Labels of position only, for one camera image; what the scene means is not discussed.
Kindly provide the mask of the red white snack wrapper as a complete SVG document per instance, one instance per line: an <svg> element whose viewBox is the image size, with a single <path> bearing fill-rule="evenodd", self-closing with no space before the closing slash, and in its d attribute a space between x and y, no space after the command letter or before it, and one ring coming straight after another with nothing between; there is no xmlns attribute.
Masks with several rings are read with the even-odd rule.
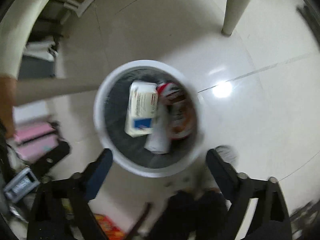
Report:
<svg viewBox="0 0 320 240"><path fill-rule="evenodd" d="M172 140L188 137L196 126L196 115L187 92L174 82L157 85L160 102L169 114L169 134Z"/></svg>

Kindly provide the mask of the white blue medicine box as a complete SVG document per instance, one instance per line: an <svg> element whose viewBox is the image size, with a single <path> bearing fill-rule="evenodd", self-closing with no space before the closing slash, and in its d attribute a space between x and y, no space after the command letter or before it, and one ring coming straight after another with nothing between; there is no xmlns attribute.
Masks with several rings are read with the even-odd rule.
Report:
<svg viewBox="0 0 320 240"><path fill-rule="evenodd" d="M125 132L129 136L135 138L152 133L157 114L156 88L156 83L140 80L131 84L125 121Z"/></svg>

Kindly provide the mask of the white trash bin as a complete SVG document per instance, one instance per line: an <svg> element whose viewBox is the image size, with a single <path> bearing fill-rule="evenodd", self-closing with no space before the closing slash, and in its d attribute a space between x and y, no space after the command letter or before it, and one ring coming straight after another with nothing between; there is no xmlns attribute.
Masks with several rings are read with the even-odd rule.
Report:
<svg viewBox="0 0 320 240"><path fill-rule="evenodd" d="M188 168L200 155L200 102L187 78L154 60L112 71L98 89L94 125L101 144L122 168L161 178Z"/></svg>

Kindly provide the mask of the red snack boxes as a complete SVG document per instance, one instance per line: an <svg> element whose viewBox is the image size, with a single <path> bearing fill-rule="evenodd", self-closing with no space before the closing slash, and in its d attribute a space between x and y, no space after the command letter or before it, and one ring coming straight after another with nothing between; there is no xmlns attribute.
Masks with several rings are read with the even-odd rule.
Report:
<svg viewBox="0 0 320 240"><path fill-rule="evenodd" d="M97 213L94 214L94 217L108 239L122 240L125 238L125 232L121 230L121 228L119 228L110 218Z"/></svg>

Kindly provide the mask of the right grey slipper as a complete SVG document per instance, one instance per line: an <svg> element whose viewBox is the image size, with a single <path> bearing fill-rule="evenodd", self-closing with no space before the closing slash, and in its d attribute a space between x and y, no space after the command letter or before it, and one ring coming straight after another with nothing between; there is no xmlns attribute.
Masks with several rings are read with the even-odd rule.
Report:
<svg viewBox="0 0 320 240"><path fill-rule="evenodd" d="M219 145L215 148L216 152L223 159L224 162L236 167L238 164L238 153L230 145Z"/></svg>

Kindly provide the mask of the pink suitcase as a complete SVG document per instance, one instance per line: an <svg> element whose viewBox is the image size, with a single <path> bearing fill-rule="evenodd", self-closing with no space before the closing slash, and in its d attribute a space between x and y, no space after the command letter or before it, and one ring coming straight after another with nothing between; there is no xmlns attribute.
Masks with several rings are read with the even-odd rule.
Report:
<svg viewBox="0 0 320 240"><path fill-rule="evenodd" d="M14 135L18 157L35 163L59 145L59 132L48 122L38 122L18 129Z"/></svg>

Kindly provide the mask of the black trouser legs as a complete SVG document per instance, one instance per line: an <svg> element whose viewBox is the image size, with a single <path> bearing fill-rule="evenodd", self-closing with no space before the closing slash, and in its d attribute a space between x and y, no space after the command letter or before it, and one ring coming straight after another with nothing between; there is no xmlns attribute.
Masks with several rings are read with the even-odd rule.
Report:
<svg viewBox="0 0 320 240"><path fill-rule="evenodd" d="M167 201L146 239L216 239L224 227L228 208L219 192L206 191L198 200L189 192L178 191Z"/></svg>

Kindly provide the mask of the white table leg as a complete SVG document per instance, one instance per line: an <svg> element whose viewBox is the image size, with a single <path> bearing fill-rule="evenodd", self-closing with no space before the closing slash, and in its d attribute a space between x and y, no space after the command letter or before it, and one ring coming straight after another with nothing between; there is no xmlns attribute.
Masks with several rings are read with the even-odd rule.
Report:
<svg viewBox="0 0 320 240"><path fill-rule="evenodd" d="M231 36L251 0L227 0L221 33Z"/></svg>
<svg viewBox="0 0 320 240"><path fill-rule="evenodd" d="M56 96L97 90L101 82L101 80L90 81L89 79L81 77L65 79L46 78L18 81L15 105L20 106Z"/></svg>

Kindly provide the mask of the white crumpled paper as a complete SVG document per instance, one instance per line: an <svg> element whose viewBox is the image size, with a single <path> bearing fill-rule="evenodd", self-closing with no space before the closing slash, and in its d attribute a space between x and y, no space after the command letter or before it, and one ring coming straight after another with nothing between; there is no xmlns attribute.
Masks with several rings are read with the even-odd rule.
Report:
<svg viewBox="0 0 320 240"><path fill-rule="evenodd" d="M169 114L163 103L158 104L156 122L147 136L144 148L153 154L167 154L170 150Z"/></svg>

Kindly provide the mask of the brown cloth table runner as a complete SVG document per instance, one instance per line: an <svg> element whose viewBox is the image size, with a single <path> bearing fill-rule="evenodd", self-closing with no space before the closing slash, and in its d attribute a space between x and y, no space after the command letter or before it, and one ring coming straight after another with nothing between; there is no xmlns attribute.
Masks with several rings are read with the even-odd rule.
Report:
<svg viewBox="0 0 320 240"><path fill-rule="evenodd" d="M13 117L14 106L16 105L17 80L1 74L1 122L6 129L5 137L12 138L15 133L15 122Z"/></svg>

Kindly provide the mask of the striped cream tablecloth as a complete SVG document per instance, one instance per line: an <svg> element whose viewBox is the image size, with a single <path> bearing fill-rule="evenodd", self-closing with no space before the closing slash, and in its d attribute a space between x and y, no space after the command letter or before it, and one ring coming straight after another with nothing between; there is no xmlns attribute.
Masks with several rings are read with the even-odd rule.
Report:
<svg viewBox="0 0 320 240"><path fill-rule="evenodd" d="M49 0L14 0L1 20L1 77L17 79L24 46Z"/></svg>

